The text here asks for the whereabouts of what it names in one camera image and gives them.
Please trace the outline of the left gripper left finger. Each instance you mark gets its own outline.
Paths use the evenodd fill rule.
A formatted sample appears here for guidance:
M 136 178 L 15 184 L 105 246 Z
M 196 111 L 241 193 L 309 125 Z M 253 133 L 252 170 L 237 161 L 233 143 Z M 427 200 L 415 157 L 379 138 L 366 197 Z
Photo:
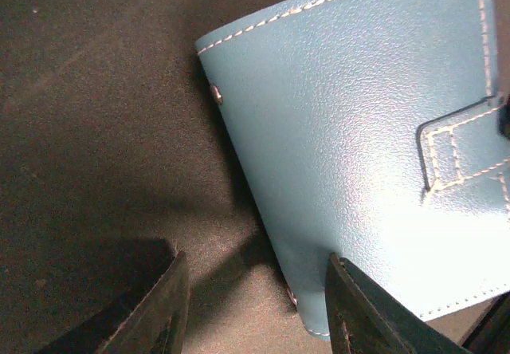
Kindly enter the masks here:
M 166 257 L 100 312 L 39 353 L 180 353 L 190 304 L 186 254 Z

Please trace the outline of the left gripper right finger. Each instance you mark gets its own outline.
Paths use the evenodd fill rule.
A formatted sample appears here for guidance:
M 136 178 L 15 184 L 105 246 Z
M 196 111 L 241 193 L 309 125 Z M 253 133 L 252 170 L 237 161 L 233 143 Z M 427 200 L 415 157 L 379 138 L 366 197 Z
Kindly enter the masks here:
M 329 257 L 325 301 L 334 353 L 466 353 L 346 258 Z

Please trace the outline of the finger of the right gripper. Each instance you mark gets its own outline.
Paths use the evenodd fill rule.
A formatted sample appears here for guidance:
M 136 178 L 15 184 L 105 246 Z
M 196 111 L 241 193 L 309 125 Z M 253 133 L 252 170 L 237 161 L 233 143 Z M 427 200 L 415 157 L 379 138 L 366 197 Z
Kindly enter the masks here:
M 476 354 L 509 354 L 510 298 L 499 297 L 479 325 L 465 339 L 463 347 Z

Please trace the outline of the blue card holder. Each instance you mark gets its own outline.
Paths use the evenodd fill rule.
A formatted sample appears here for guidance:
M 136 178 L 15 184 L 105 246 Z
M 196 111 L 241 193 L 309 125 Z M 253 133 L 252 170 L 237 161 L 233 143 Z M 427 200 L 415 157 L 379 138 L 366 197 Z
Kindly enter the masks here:
M 423 321 L 509 290 L 496 0 L 287 0 L 198 39 L 309 334 L 328 257 Z

